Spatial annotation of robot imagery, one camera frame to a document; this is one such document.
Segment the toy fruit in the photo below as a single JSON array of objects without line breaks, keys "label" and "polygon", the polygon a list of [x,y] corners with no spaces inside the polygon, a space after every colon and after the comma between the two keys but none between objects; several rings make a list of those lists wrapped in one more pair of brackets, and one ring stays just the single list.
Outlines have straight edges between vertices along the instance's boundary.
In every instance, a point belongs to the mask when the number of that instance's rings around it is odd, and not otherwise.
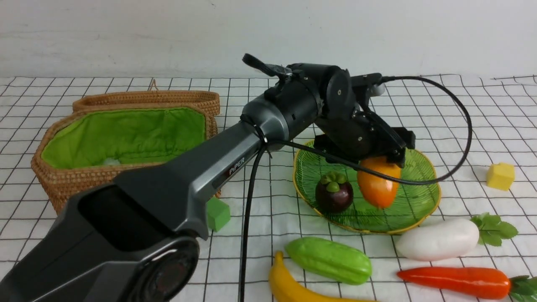
[{"label": "toy fruit", "polygon": [[537,277],[508,278],[493,268],[423,267],[400,271],[397,276],[407,282],[481,299],[501,300],[511,296],[520,302],[537,301]]},{"label": "toy fruit", "polygon": [[[387,176],[401,178],[401,168],[394,163],[388,163],[385,156],[364,159],[360,165]],[[399,183],[363,171],[358,171],[357,180],[364,199],[373,206],[387,208],[394,202]]]},{"label": "toy fruit", "polygon": [[318,237],[302,237],[285,251],[304,270],[342,283],[359,285],[371,276],[369,258],[360,250]]},{"label": "toy fruit", "polygon": [[282,251],[276,252],[274,265],[268,274],[268,283],[278,302],[374,302],[328,297],[303,287],[285,267]]},{"label": "toy fruit", "polygon": [[335,171],[321,177],[315,188],[315,199],[321,210],[341,213],[352,205],[354,192],[347,177]]}]

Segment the white wall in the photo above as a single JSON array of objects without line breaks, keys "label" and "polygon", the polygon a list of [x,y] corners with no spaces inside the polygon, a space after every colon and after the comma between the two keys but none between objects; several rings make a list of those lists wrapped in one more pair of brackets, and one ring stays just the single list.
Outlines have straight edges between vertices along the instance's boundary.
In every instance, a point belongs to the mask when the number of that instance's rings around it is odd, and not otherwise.
[{"label": "white wall", "polygon": [[0,0],[0,76],[537,73],[535,0]]}]

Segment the radish leaf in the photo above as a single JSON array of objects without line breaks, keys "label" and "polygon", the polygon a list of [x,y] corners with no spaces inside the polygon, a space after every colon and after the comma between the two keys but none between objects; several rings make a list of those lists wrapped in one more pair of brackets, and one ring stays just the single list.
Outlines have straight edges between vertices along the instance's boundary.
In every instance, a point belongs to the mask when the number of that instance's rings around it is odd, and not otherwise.
[{"label": "radish leaf", "polygon": [[499,215],[483,213],[470,219],[479,229],[479,244],[499,247],[502,239],[511,239],[518,235],[518,230],[510,223],[502,221]]}]

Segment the mangosteen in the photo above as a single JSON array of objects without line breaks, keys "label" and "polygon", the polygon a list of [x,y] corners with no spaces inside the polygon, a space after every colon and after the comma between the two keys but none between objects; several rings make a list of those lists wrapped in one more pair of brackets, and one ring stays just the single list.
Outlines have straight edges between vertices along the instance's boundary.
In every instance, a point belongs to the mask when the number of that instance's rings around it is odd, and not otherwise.
[{"label": "mangosteen", "polygon": [[317,183],[315,199],[320,210],[341,213],[352,205],[354,192],[347,177],[339,172],[326,173]]}]

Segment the carrot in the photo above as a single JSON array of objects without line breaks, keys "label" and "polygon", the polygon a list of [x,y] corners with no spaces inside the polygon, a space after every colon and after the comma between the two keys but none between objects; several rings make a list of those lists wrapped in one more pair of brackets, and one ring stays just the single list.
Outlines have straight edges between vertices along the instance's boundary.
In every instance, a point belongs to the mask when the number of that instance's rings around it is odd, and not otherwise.
[{"label": "carrot", "polygon": [[501,300],[511,295],[518,301],[537,300],[537,277],[508,278],[493,268],[422,267],[400,271],[397,276],[406,282],[481,299]]}]

